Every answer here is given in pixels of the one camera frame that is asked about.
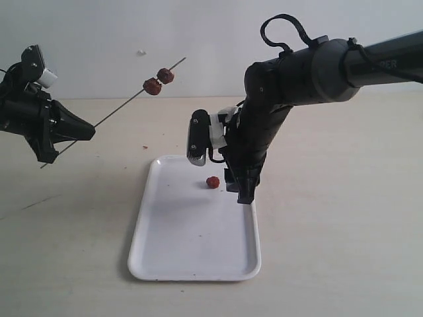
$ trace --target white wall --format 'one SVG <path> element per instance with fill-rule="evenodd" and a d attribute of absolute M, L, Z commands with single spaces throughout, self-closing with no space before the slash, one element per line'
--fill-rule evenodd
<path fill-rule="evenodd" d="M 235 96 L 244 93 L 248 65 L 278 53 L 258 31 L 273 15 L 295 15 L 310 37 L 372 44 L 420 30 L 422 10 L 421 0 L 2 0 L 0 68 L 19 60 L 27 45 L 41 44 L 59 73 L 50 90 L 55 98 L 119 98 L 186 56 L 161 96 Z M 287 22 L 271 24 L 268 35 L 303 47 Z"/>

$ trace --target table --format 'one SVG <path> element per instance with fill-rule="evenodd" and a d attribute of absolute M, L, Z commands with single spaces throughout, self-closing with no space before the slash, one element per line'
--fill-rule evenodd
<path fill-rule="evenodd" d="M 421 316 L 422 97 L 291 111 L 257 189 L 262 269 L 241 283 L 143 282 L 126 267 L 151 161 L 185 153 L 195 109 L 240 98 L 134 100 L 42 170 L 0 133 L 0 316 Z M 93 123 L 121 103 L 63 100 Z"/>

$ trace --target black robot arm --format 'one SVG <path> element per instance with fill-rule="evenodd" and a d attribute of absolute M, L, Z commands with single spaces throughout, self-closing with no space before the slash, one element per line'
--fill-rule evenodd
<path fill-rule="evenodd" d="M 0 131 L 23 135 L 38 161 L 53 163 L 54 144 L 90 140 L 94 127 L 52 100 L 42 88 L 57 77 L 46 67 L 37 45 L 27 47 L 0 83 Z"/>
<path fill-rule="evenodd" d="M 287 44 L 267 39 L 265 28 L 276 18 L 292 22 L 308 47 L 293 52 Z M 268 45 L 283 51 L 277 58 L 253 63 L 247 69 L 245 101 L 236 110 L 218 115 L 220 127 L 205 120 L 204 113 L 201 117 L 198 112 L 193 114 L 187 148 L 188 159 L 196 165 L 205 163 L 206 149 L 218 149 L 227 164 L 227 190 L 238 192 L 238 202 L 246 204 L 254 200 L 267 149 L 294 106 L 347 101 L 366 85 L 423 82 L 423 59 L 419 58 L 423 32 L 363 48 L 354 38 L 321 36 L 312 40 L 298 20 L 277 15 L 262 25 L 260 33 Z M 209 127 L 209 133 L 200 132 L 199 125 Z M 213 143 L 211 136 L 216 130 L 223 131 L 224 143 Z M 196 153 L 195 142 L 204 145 L 196 148 Z"/>

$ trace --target plastic tray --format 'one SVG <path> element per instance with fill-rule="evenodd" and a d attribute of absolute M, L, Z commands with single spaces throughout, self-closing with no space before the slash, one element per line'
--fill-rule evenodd
<path fill-rule="evenodd" d="M 255 204 L 225 191 L 223 164 L 191 165 L 183 156 L 151 164 L 128 267 L 138 279 L 242 281 L 261 266 Z M 218 176 L 211 190 L 206 179 Z"/>

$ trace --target meat piece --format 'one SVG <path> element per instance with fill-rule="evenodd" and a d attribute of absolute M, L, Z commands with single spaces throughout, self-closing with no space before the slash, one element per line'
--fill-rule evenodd
<path fill-rule="evenodd" d="M 206 183 L 207 183 L 207 186 L 209 186 L 209 188 L 211 188 L 211 189 L 214 190 L 214 189 L 216 189 L 216 188 L 219 187 L 220 180 L 219 180 L 219 178 L 217 176 L 212 176 L 212 177 L 209 177 L 206 180 Z"/>
<path fill-rule="evenodd" d="M 148 94 L 156 96 L 161 91 L 161 83 L 156 78 L 150 78 L 144 82 L 143 88 Z"/>
<path fill-rule="evenodd" d="M 163 83 L 163 84 L 169 84 L 173 82 L 174 75 L 171 71 L 169 71 L 167 68 L 162 68 L 157 73 L 157 78 Z"/>

